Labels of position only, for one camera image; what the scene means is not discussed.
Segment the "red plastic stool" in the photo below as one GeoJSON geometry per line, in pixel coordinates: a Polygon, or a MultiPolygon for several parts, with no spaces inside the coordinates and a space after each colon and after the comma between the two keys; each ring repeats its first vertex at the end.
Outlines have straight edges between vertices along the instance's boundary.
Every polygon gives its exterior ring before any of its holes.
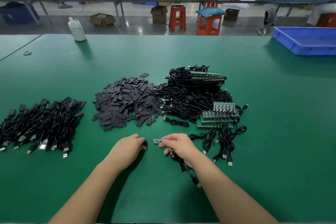
{"type": "Polygon", "coordinates": [[[186,8],[183,5],[172,5],[170,8],[170,18],[169,27],[171,31],[175,31],[176,26],[183,26],[184,30],[186,27],[186,8]],[[176,13],[180,12],[180,17],[176,18],[176,13]]]}
{"type": "Polygon", "coordinates": [[[221,15],[214,15],[214,16],[205,18],[207,20],[207,23],[206,23],[205,27],[201,27],[202,18],[203,17],[201,16],[200,19],[199,19],[196,35],[219,35],[219,30],[221,28],[222,16],[221,15]],[[219,20],[218,28],[214,28],[212,26],[214,20],[219,20]]]}
{"type": "Polygon", "coordinates": [[[206,8],[208,8],[208,7],[217,7],[218,6],[218,4],[217,3],[207,3],[207,6],[206,6],[206,8]]]}
{"type": "Polygon", "coordinates": [[[317,27],[336,28],[336,13],[322,14],[317,22],[317,27]]]}

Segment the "concrete floor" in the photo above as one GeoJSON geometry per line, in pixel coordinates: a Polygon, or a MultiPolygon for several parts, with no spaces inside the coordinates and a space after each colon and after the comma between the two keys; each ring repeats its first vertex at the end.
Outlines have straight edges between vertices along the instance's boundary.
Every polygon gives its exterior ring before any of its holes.
{"type": "MultiPolygon", "coordinates": [[[[186,15],[187,15],[187,30],[183,31],[176,27],[175,32],[169,30],[168,25],[165,24],[153,24],[150,10],[151,5],[138,5],[132,3],[123,3],[125,12],[125,22],[122,22],[122,26],[111,27],[107,29],[96,28],[89,23],[90,15],[96,13],[106,13],[116,15],[114,5],[111,2],[97,3],[90,1],[87,4],[81,5],[78,3],[71,3],[73,5],[70,9],[58,9],[55,3],[44,3],[52,22],[49,22],[45,16],[42,7],[39,3],[34,4],[34,8],[41,18],[41,25],[38,26],[35,23],[29,25],[8,25],[2,19],[0,19],[0,34],[69,34],[68,17],[71,16],[80,20],[84,32],[86,34],[126,34],[126,35],[195,35],[197,29],[197,14],[198,3],[187,3],[186,15]]],[[[234,7],[227,4],[219,5],[222,9],[229,7],[240,9],[237,22],[223,22],[220,28],[220,35],[257,35],[256,29],[263,26],[263,16],[265,10],[275,8],[276,5],[266,4],[250,4],[246,9],[246,4],[238,4],[240,7],[234,7]]],[[[307,11],[304,9],[293,9],[293,14],[289,17],[284,17],[288,12],[288,8],[280,8],[275,21],[275,26],[306,26],[307,11]]],[[[168,7],[167,20],[169,19],[170,7],[168,7]]]]}

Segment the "person's right hand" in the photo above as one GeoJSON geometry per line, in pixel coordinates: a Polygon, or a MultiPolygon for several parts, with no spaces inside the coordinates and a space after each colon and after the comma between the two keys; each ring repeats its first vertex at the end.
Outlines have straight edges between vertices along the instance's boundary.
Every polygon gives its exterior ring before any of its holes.
{"type": "Polygon", "coordinates": [[[162,137],[161,140],[162,143],[159,144],[159,147],[167,147],[167,149],[163,152],[165,155],[171,153],[173,150],[191,168],[192,159],[196,155],[201,154],[186,134],[170,134],[162,137]]]}

